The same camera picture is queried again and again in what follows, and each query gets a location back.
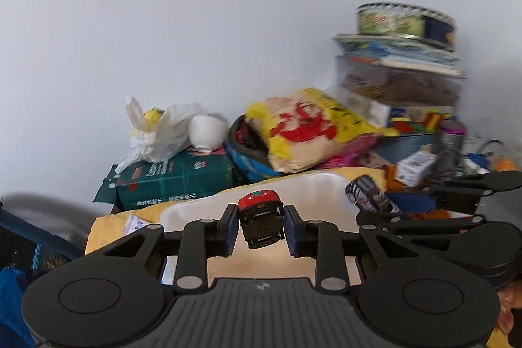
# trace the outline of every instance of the dark green package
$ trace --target dark green package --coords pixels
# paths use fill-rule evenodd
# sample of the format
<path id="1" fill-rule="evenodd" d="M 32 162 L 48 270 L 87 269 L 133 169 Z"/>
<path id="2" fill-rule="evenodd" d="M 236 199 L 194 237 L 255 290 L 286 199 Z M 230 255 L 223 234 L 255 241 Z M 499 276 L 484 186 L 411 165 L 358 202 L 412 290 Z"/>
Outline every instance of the dark green package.
<path id="1" fill-rule="evenodd" d="M 113 204 L 121 211 L 165 201 L 214 195 L 237 185 L 224 148 L 203 154 L 189 148 L 162 163 L 140 161 L 116 174 L 116 165 L 103 180 L 94 202 Z"/>

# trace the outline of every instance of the round black pad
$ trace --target round black pad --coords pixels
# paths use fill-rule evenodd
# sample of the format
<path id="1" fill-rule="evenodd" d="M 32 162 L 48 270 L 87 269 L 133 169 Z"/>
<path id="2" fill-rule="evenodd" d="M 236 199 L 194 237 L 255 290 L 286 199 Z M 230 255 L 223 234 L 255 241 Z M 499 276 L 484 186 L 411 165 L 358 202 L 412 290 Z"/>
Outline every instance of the round black pad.
<path id="1" fill-rule="evenodd" d="M 520 231 L 508 223 L 485 223 L 458 235 L 445 252 L 445 257 L 455 264 L 466 264 L 466 269 L 482 277 L 496 277 L 489 281 L 497 288 L 494 281 L 504 282 L 513 278 L 518 266 L 518 255 L 522 249 Z"/>
<path id="2" fill-rule="evenodd" d="M 95 314 L 114 307 L 121 296 L 119 286 L 110 280 L 81 279 L 63 288 L 59 300 L 71 312 Z"/>
<path id="3" fill-rule="evenodd" d="M 386 261 L 361 286 L 358 304 L 377 333 L 421 348 L 485 343 L 499 317 L 488 283 L 431 256 Z"/>
<path id="4" fill-rule="evenodd" d="M 403 298 L 410 307 L 428 314 L 445 314 L 460 307 L 464 297 L 453 283 L 440 279 L 419 279 L 408 283 Z"/>
<path id="5" fill-rule="evenodd" d="M 522 173 L 516 171 L 488 173 L 481 182 L 493 192 L 507 192 L 522 187 Z"/>
<path id="6" fill-rule="evenodd" d="M 133 258 L 103 255 L 40 277 L 22 300 L 23 318 L 37 339 L 68 348 L 122 345 L 147 333 L 164 309 L 157 279 Z"/>

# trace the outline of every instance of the yellow snack bag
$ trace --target yellow snack bag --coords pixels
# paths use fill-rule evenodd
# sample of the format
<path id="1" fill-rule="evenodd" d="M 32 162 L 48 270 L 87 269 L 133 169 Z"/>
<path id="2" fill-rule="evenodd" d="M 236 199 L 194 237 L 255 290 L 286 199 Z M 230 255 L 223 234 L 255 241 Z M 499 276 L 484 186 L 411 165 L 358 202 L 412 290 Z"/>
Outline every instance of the yellow snack bag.
<path id="1" fill-rule="evenodd" d="M 272 168 L 284 173 L 300 172 L 327 160 L 361 134 L 380 133 L 313 87 L 252 104 L 246 119 L 267 145 Z"/>

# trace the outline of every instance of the decorative tin can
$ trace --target decorative tin can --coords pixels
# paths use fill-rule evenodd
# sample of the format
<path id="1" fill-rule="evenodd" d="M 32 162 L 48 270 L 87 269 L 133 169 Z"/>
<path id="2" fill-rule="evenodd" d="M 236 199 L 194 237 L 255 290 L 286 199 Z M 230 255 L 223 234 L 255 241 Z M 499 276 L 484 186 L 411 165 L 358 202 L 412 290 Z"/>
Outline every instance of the decorative tin can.
<path id="1" fill-rule="evenodd" d="M 357 8 L 359 33 L 397 35 L 455 50 L 455 20 L 439 11 L 408 3 L 365 3 Z"/>

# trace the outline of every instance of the white ceramic cup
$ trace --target white ceramic cup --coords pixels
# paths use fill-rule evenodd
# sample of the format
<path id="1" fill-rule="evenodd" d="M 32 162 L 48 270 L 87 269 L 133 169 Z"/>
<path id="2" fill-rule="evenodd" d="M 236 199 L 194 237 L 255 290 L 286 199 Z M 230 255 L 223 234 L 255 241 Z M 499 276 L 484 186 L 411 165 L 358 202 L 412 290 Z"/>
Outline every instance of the white ceramic cup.
<path id="1" fill-rule="evenodd" d="M 228 131 L 228 124 L 220 118 L 208 115 L 194 116 L 189 124 L 189 139 L 196 150 L 212 152 L 222 145 Z"/>

